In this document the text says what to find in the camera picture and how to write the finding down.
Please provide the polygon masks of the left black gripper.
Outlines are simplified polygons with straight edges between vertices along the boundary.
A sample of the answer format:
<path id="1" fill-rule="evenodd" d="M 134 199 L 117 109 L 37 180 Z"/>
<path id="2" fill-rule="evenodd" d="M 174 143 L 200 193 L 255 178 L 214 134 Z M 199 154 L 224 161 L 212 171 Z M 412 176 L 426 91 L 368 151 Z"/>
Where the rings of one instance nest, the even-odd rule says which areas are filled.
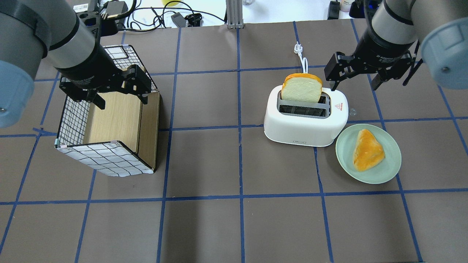
<path id="1" fill-rule="evenodd" d="M 73 100 L 85 100 L 99 109 L 105 109 L 105 100 L 97 92 L 106 92 L 107 87 L 121 88 L 122 93 L 135 95 L 143 104 L 148 103 L 152 92 L 152 81 L 139 65 L 131 65 L 125 70 L 117 68 L 110 55 L 101 45 L 95 45 L 91 55 L 79 65 L 59 68 L 62 77 L 60 88 Z"/>

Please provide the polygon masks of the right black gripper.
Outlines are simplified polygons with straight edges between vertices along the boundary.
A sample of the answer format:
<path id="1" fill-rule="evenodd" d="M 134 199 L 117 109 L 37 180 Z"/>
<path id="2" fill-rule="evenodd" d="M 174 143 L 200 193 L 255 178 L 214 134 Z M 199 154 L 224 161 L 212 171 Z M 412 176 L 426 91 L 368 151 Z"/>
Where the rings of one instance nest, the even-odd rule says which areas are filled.
<path id="1" fill-rule="evenodd" d="M 376 91 L 391 78 L 401 78 L 413 63 L 408 52 L 412 43 L 395 44 L 381 38 L 373 29 L 367 29 L 358 42 L 352 56 L 335 52 L 327 63 L 324 73 L 331 91 L 335 91 L 340 82 L 357 74 L 374 73 L 371 88 Z"/>

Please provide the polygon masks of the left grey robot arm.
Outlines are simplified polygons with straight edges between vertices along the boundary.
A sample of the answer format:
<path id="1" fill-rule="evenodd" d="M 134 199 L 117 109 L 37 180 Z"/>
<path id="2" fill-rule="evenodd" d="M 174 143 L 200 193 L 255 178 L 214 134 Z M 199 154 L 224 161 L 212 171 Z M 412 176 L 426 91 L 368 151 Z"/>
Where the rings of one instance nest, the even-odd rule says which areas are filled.
<path id="1" fill-rule="evenodd" d="M 16 124 L 34 91 L 40 61 L 49 58 L 65 79 L 60 84 L 75 102 L 105 108 L 101 93 L 132 94 L 148 103 L 152 80 L 138 65 L 118 68 L 100 45 L 103 35 L 117 32 L 120 14 L 76 13 L 65 0 L 2 0 L 1 10 L 1 127 Z"/>

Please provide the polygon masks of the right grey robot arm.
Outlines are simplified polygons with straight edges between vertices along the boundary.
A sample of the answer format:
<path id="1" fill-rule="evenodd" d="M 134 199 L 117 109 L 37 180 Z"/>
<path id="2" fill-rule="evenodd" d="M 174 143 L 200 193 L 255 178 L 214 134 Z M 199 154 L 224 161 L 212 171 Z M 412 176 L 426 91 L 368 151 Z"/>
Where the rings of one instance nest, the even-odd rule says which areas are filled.
<path id="1" fill-rule="evenodd" d="M 376 74 L 371 87 L 412 77 L 420 66 L 409 49 L 418 42 L 433 80 L 443 88 L 467 89 L 468 4 L 466 0 L 365 0 L 367 30 L 352 55 L 336 52 L 324 73 L 335 90 L 345 79 Z"/>

